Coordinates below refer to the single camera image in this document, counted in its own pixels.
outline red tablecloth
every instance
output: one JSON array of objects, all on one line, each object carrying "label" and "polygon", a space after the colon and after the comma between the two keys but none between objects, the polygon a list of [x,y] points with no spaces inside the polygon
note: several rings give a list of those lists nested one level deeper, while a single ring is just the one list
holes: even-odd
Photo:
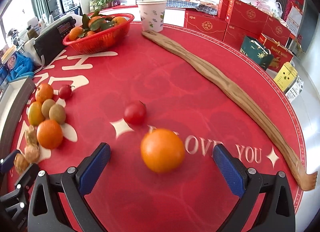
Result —
[{"label": "red tablecloth", "polygon": [[[305,146],[297,117],[273,80],[254,62],[231,47],[191,30],[167,25],[164,35],[209,61],[235,81],[264,110],[305,166]],[[140,23],[110,52],[77,55],[70,48],[38,73],[36,84],[62,84],[76,89],[65,106],[65,140],[55,150],[41,149],[41,169],[49,174],[77,166],[100,142],[111,146],[111,160],[86,199],[110,232],[215,231],[238,198],[229,190],[212,160],[215,144],[223,142],[245,166],[261,173],[287,174],[299,207],[298,188],[278,149],[262,129],[214,84],[181,58],[141,35]],[[146,104],[148,118],[142,126],[123,122],[131,100]],[[12,150],[22,151],[26,111],[17,126]],[[188,152],[175,171],[151,172],[140,156],[140,141],[151,128],[167,128],[179,134]],[[8,178],[9,190],[17,174]],[[248,230],[258,213],[262,195],[250,216]],[[69,207],[67,214],[76,223]]]}]

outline mandarin orange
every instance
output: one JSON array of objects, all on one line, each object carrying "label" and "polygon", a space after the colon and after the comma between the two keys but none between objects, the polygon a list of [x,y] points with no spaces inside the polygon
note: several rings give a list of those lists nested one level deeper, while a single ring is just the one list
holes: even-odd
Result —
[{"label": "mandarin orange", "polygon": [[41,112],[42,104],[38,101],[33,102],[28,109],[28,121],[30,125],[38,126],[45,120]]},{"label": "mandarin orange", "polygon": [[165,173],[177,168],[185,157],[181,139],[167,129],[156,129],[141,141],[141,156],[146,166],[157,173]]},{"label": "mandarin orange", "polygon": [[72,28],[69,33],[69,40],[74,41],[75,39],[78,38],[78,35],[80,35],[82,32],[83,32],[83,29],[80,26],[76,26]]},{"label": "mandarin orange", "polygon": [[53,88],[47,83],[42,83],[37,87],[35,97],[36,101],[42,104],[45,100],[53,97]]},{"label": "mandarin orange", "polygon": [[91,35],[94,35],[94,34],[96,34],[96,32],[94,32],[94,31],[88,31],[88,32],[86,33],[85,37],[88,37],[88,36],[91,36]]},{"label": "mandarin orange", "polygon": [[95,16],[95,17],[92,17],[89,22],[88,22],[88,27],[90,28],[91,24],[95,21],[95,20],[98,20],[99,18],[102,18],[101,16]]},{"label": "mandarin orange", "polygon": [[127,22],[127,20],[122,16],[117,16],[117,17],[113,18],[112,20],[116,23],[116,26]]},{"label": "mandarin orange", "polygon": [[37,139],[42,147],[55,149],[62,143],[62,129],[55,120],[45,120],[38,126]]}]

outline green gift bag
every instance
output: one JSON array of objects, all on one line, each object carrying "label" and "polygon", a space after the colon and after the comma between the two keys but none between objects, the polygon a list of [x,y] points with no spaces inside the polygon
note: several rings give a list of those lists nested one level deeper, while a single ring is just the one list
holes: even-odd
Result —
[{"label": "green gift bag", "polygon": [[249,36],[244,38],[240,51],[257,63],[263,70],[267,70],[273,60],[270,50],[259,43],[257,39]]}]

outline red gift box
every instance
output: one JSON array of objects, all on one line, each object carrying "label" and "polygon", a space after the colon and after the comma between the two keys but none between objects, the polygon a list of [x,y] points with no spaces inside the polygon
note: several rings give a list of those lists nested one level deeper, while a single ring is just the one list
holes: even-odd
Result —
[{"label": "red gift box", "polygon": [[290,30],[282,25],[276,18],[268,16],[262,33],[280,42],[283,46],[287,44],[290,37]]},{"label": "red gift box", "polygon": [[229,1],[230,0],[220,0],[219,1],[218,17],[220,19],[226,19],[227,11],[229,8]]},{"label": "red gift box", "polygon": [[222,41],[226,32],[227,22],[217,16],[186,10],[184,27]]},{"label": "red gift box", "polygon": [[240,27],[234,25],[228,25],[226,34],[223,38],[223,42],[236,50],[240,50],[245,36],[249,36],[258,39],[259,35],[251,33]]},{"label": "red gift box", "polygon": [[268,68],[273,71],[279,72],[283,64],[290,62],[293,58],[291,51],[269,36],[260,34],[258,41],[271,51],[274,58]]},{"label": "red gift box", "polygon": [[226,21],[251,33],[262,33],[268,15],[252,5],[239,0],[230,0]]}]

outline wooden stick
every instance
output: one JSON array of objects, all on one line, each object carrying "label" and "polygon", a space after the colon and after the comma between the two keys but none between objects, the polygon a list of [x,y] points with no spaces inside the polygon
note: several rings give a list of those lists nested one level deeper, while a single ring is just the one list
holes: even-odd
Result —
[{"label": "wooden stick", "polygon": [[245,93],[236,83],[227,78],[220,70],[209,62],[197,57],[184,49],[177,42],[154,31],[144,31],[142,35],[155,42],[169,52],[183,58],[206,79],[216,84],[232,101],[241,107],[267,134],[276,145],[299,187],[304,190],[312,190],[316,186],[318,172],[306,174],[298,156],[287,144],[278,128],[271,122],[261,108]]}]

